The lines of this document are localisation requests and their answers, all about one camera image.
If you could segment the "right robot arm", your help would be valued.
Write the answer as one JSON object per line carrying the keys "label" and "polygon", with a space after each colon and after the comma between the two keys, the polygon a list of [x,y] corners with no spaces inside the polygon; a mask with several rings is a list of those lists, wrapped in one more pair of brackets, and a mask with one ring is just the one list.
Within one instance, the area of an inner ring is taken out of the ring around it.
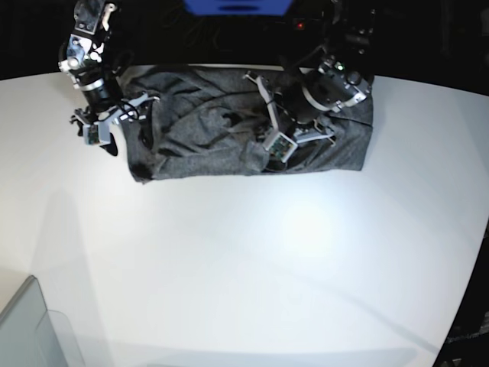
{"label": "right robot arm", "polygon": [[58,56],[60,71],[87,103],[74,110],[70,123],[78,127],[78,136],[86,145],[102,148],[112,156],[118,155],[118,147],[111,127],[145,120],[147,110],[160,99],[147,92],[128,98],[119,85],[118,78],[128,67],[115,66],[107,58],[110,21],[117,11],[114,1],[78,1],[73,11],[74,28]]}

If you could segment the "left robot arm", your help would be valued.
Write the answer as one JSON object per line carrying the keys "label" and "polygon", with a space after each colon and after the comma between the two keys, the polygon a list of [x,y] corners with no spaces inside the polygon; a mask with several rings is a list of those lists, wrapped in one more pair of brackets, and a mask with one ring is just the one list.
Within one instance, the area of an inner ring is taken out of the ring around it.
{"label": "left robot arm", "polygon": [[319,45],[283,65],[288,86],[253,71],[244,75],[267,108],[270,127],[263,146],[270,153],[332,138],[325,119],[356,108],[371,96],[373,76],[367,56],[376,8],[359,1],[333,1],[331,10],[332,15],[321,17]]}

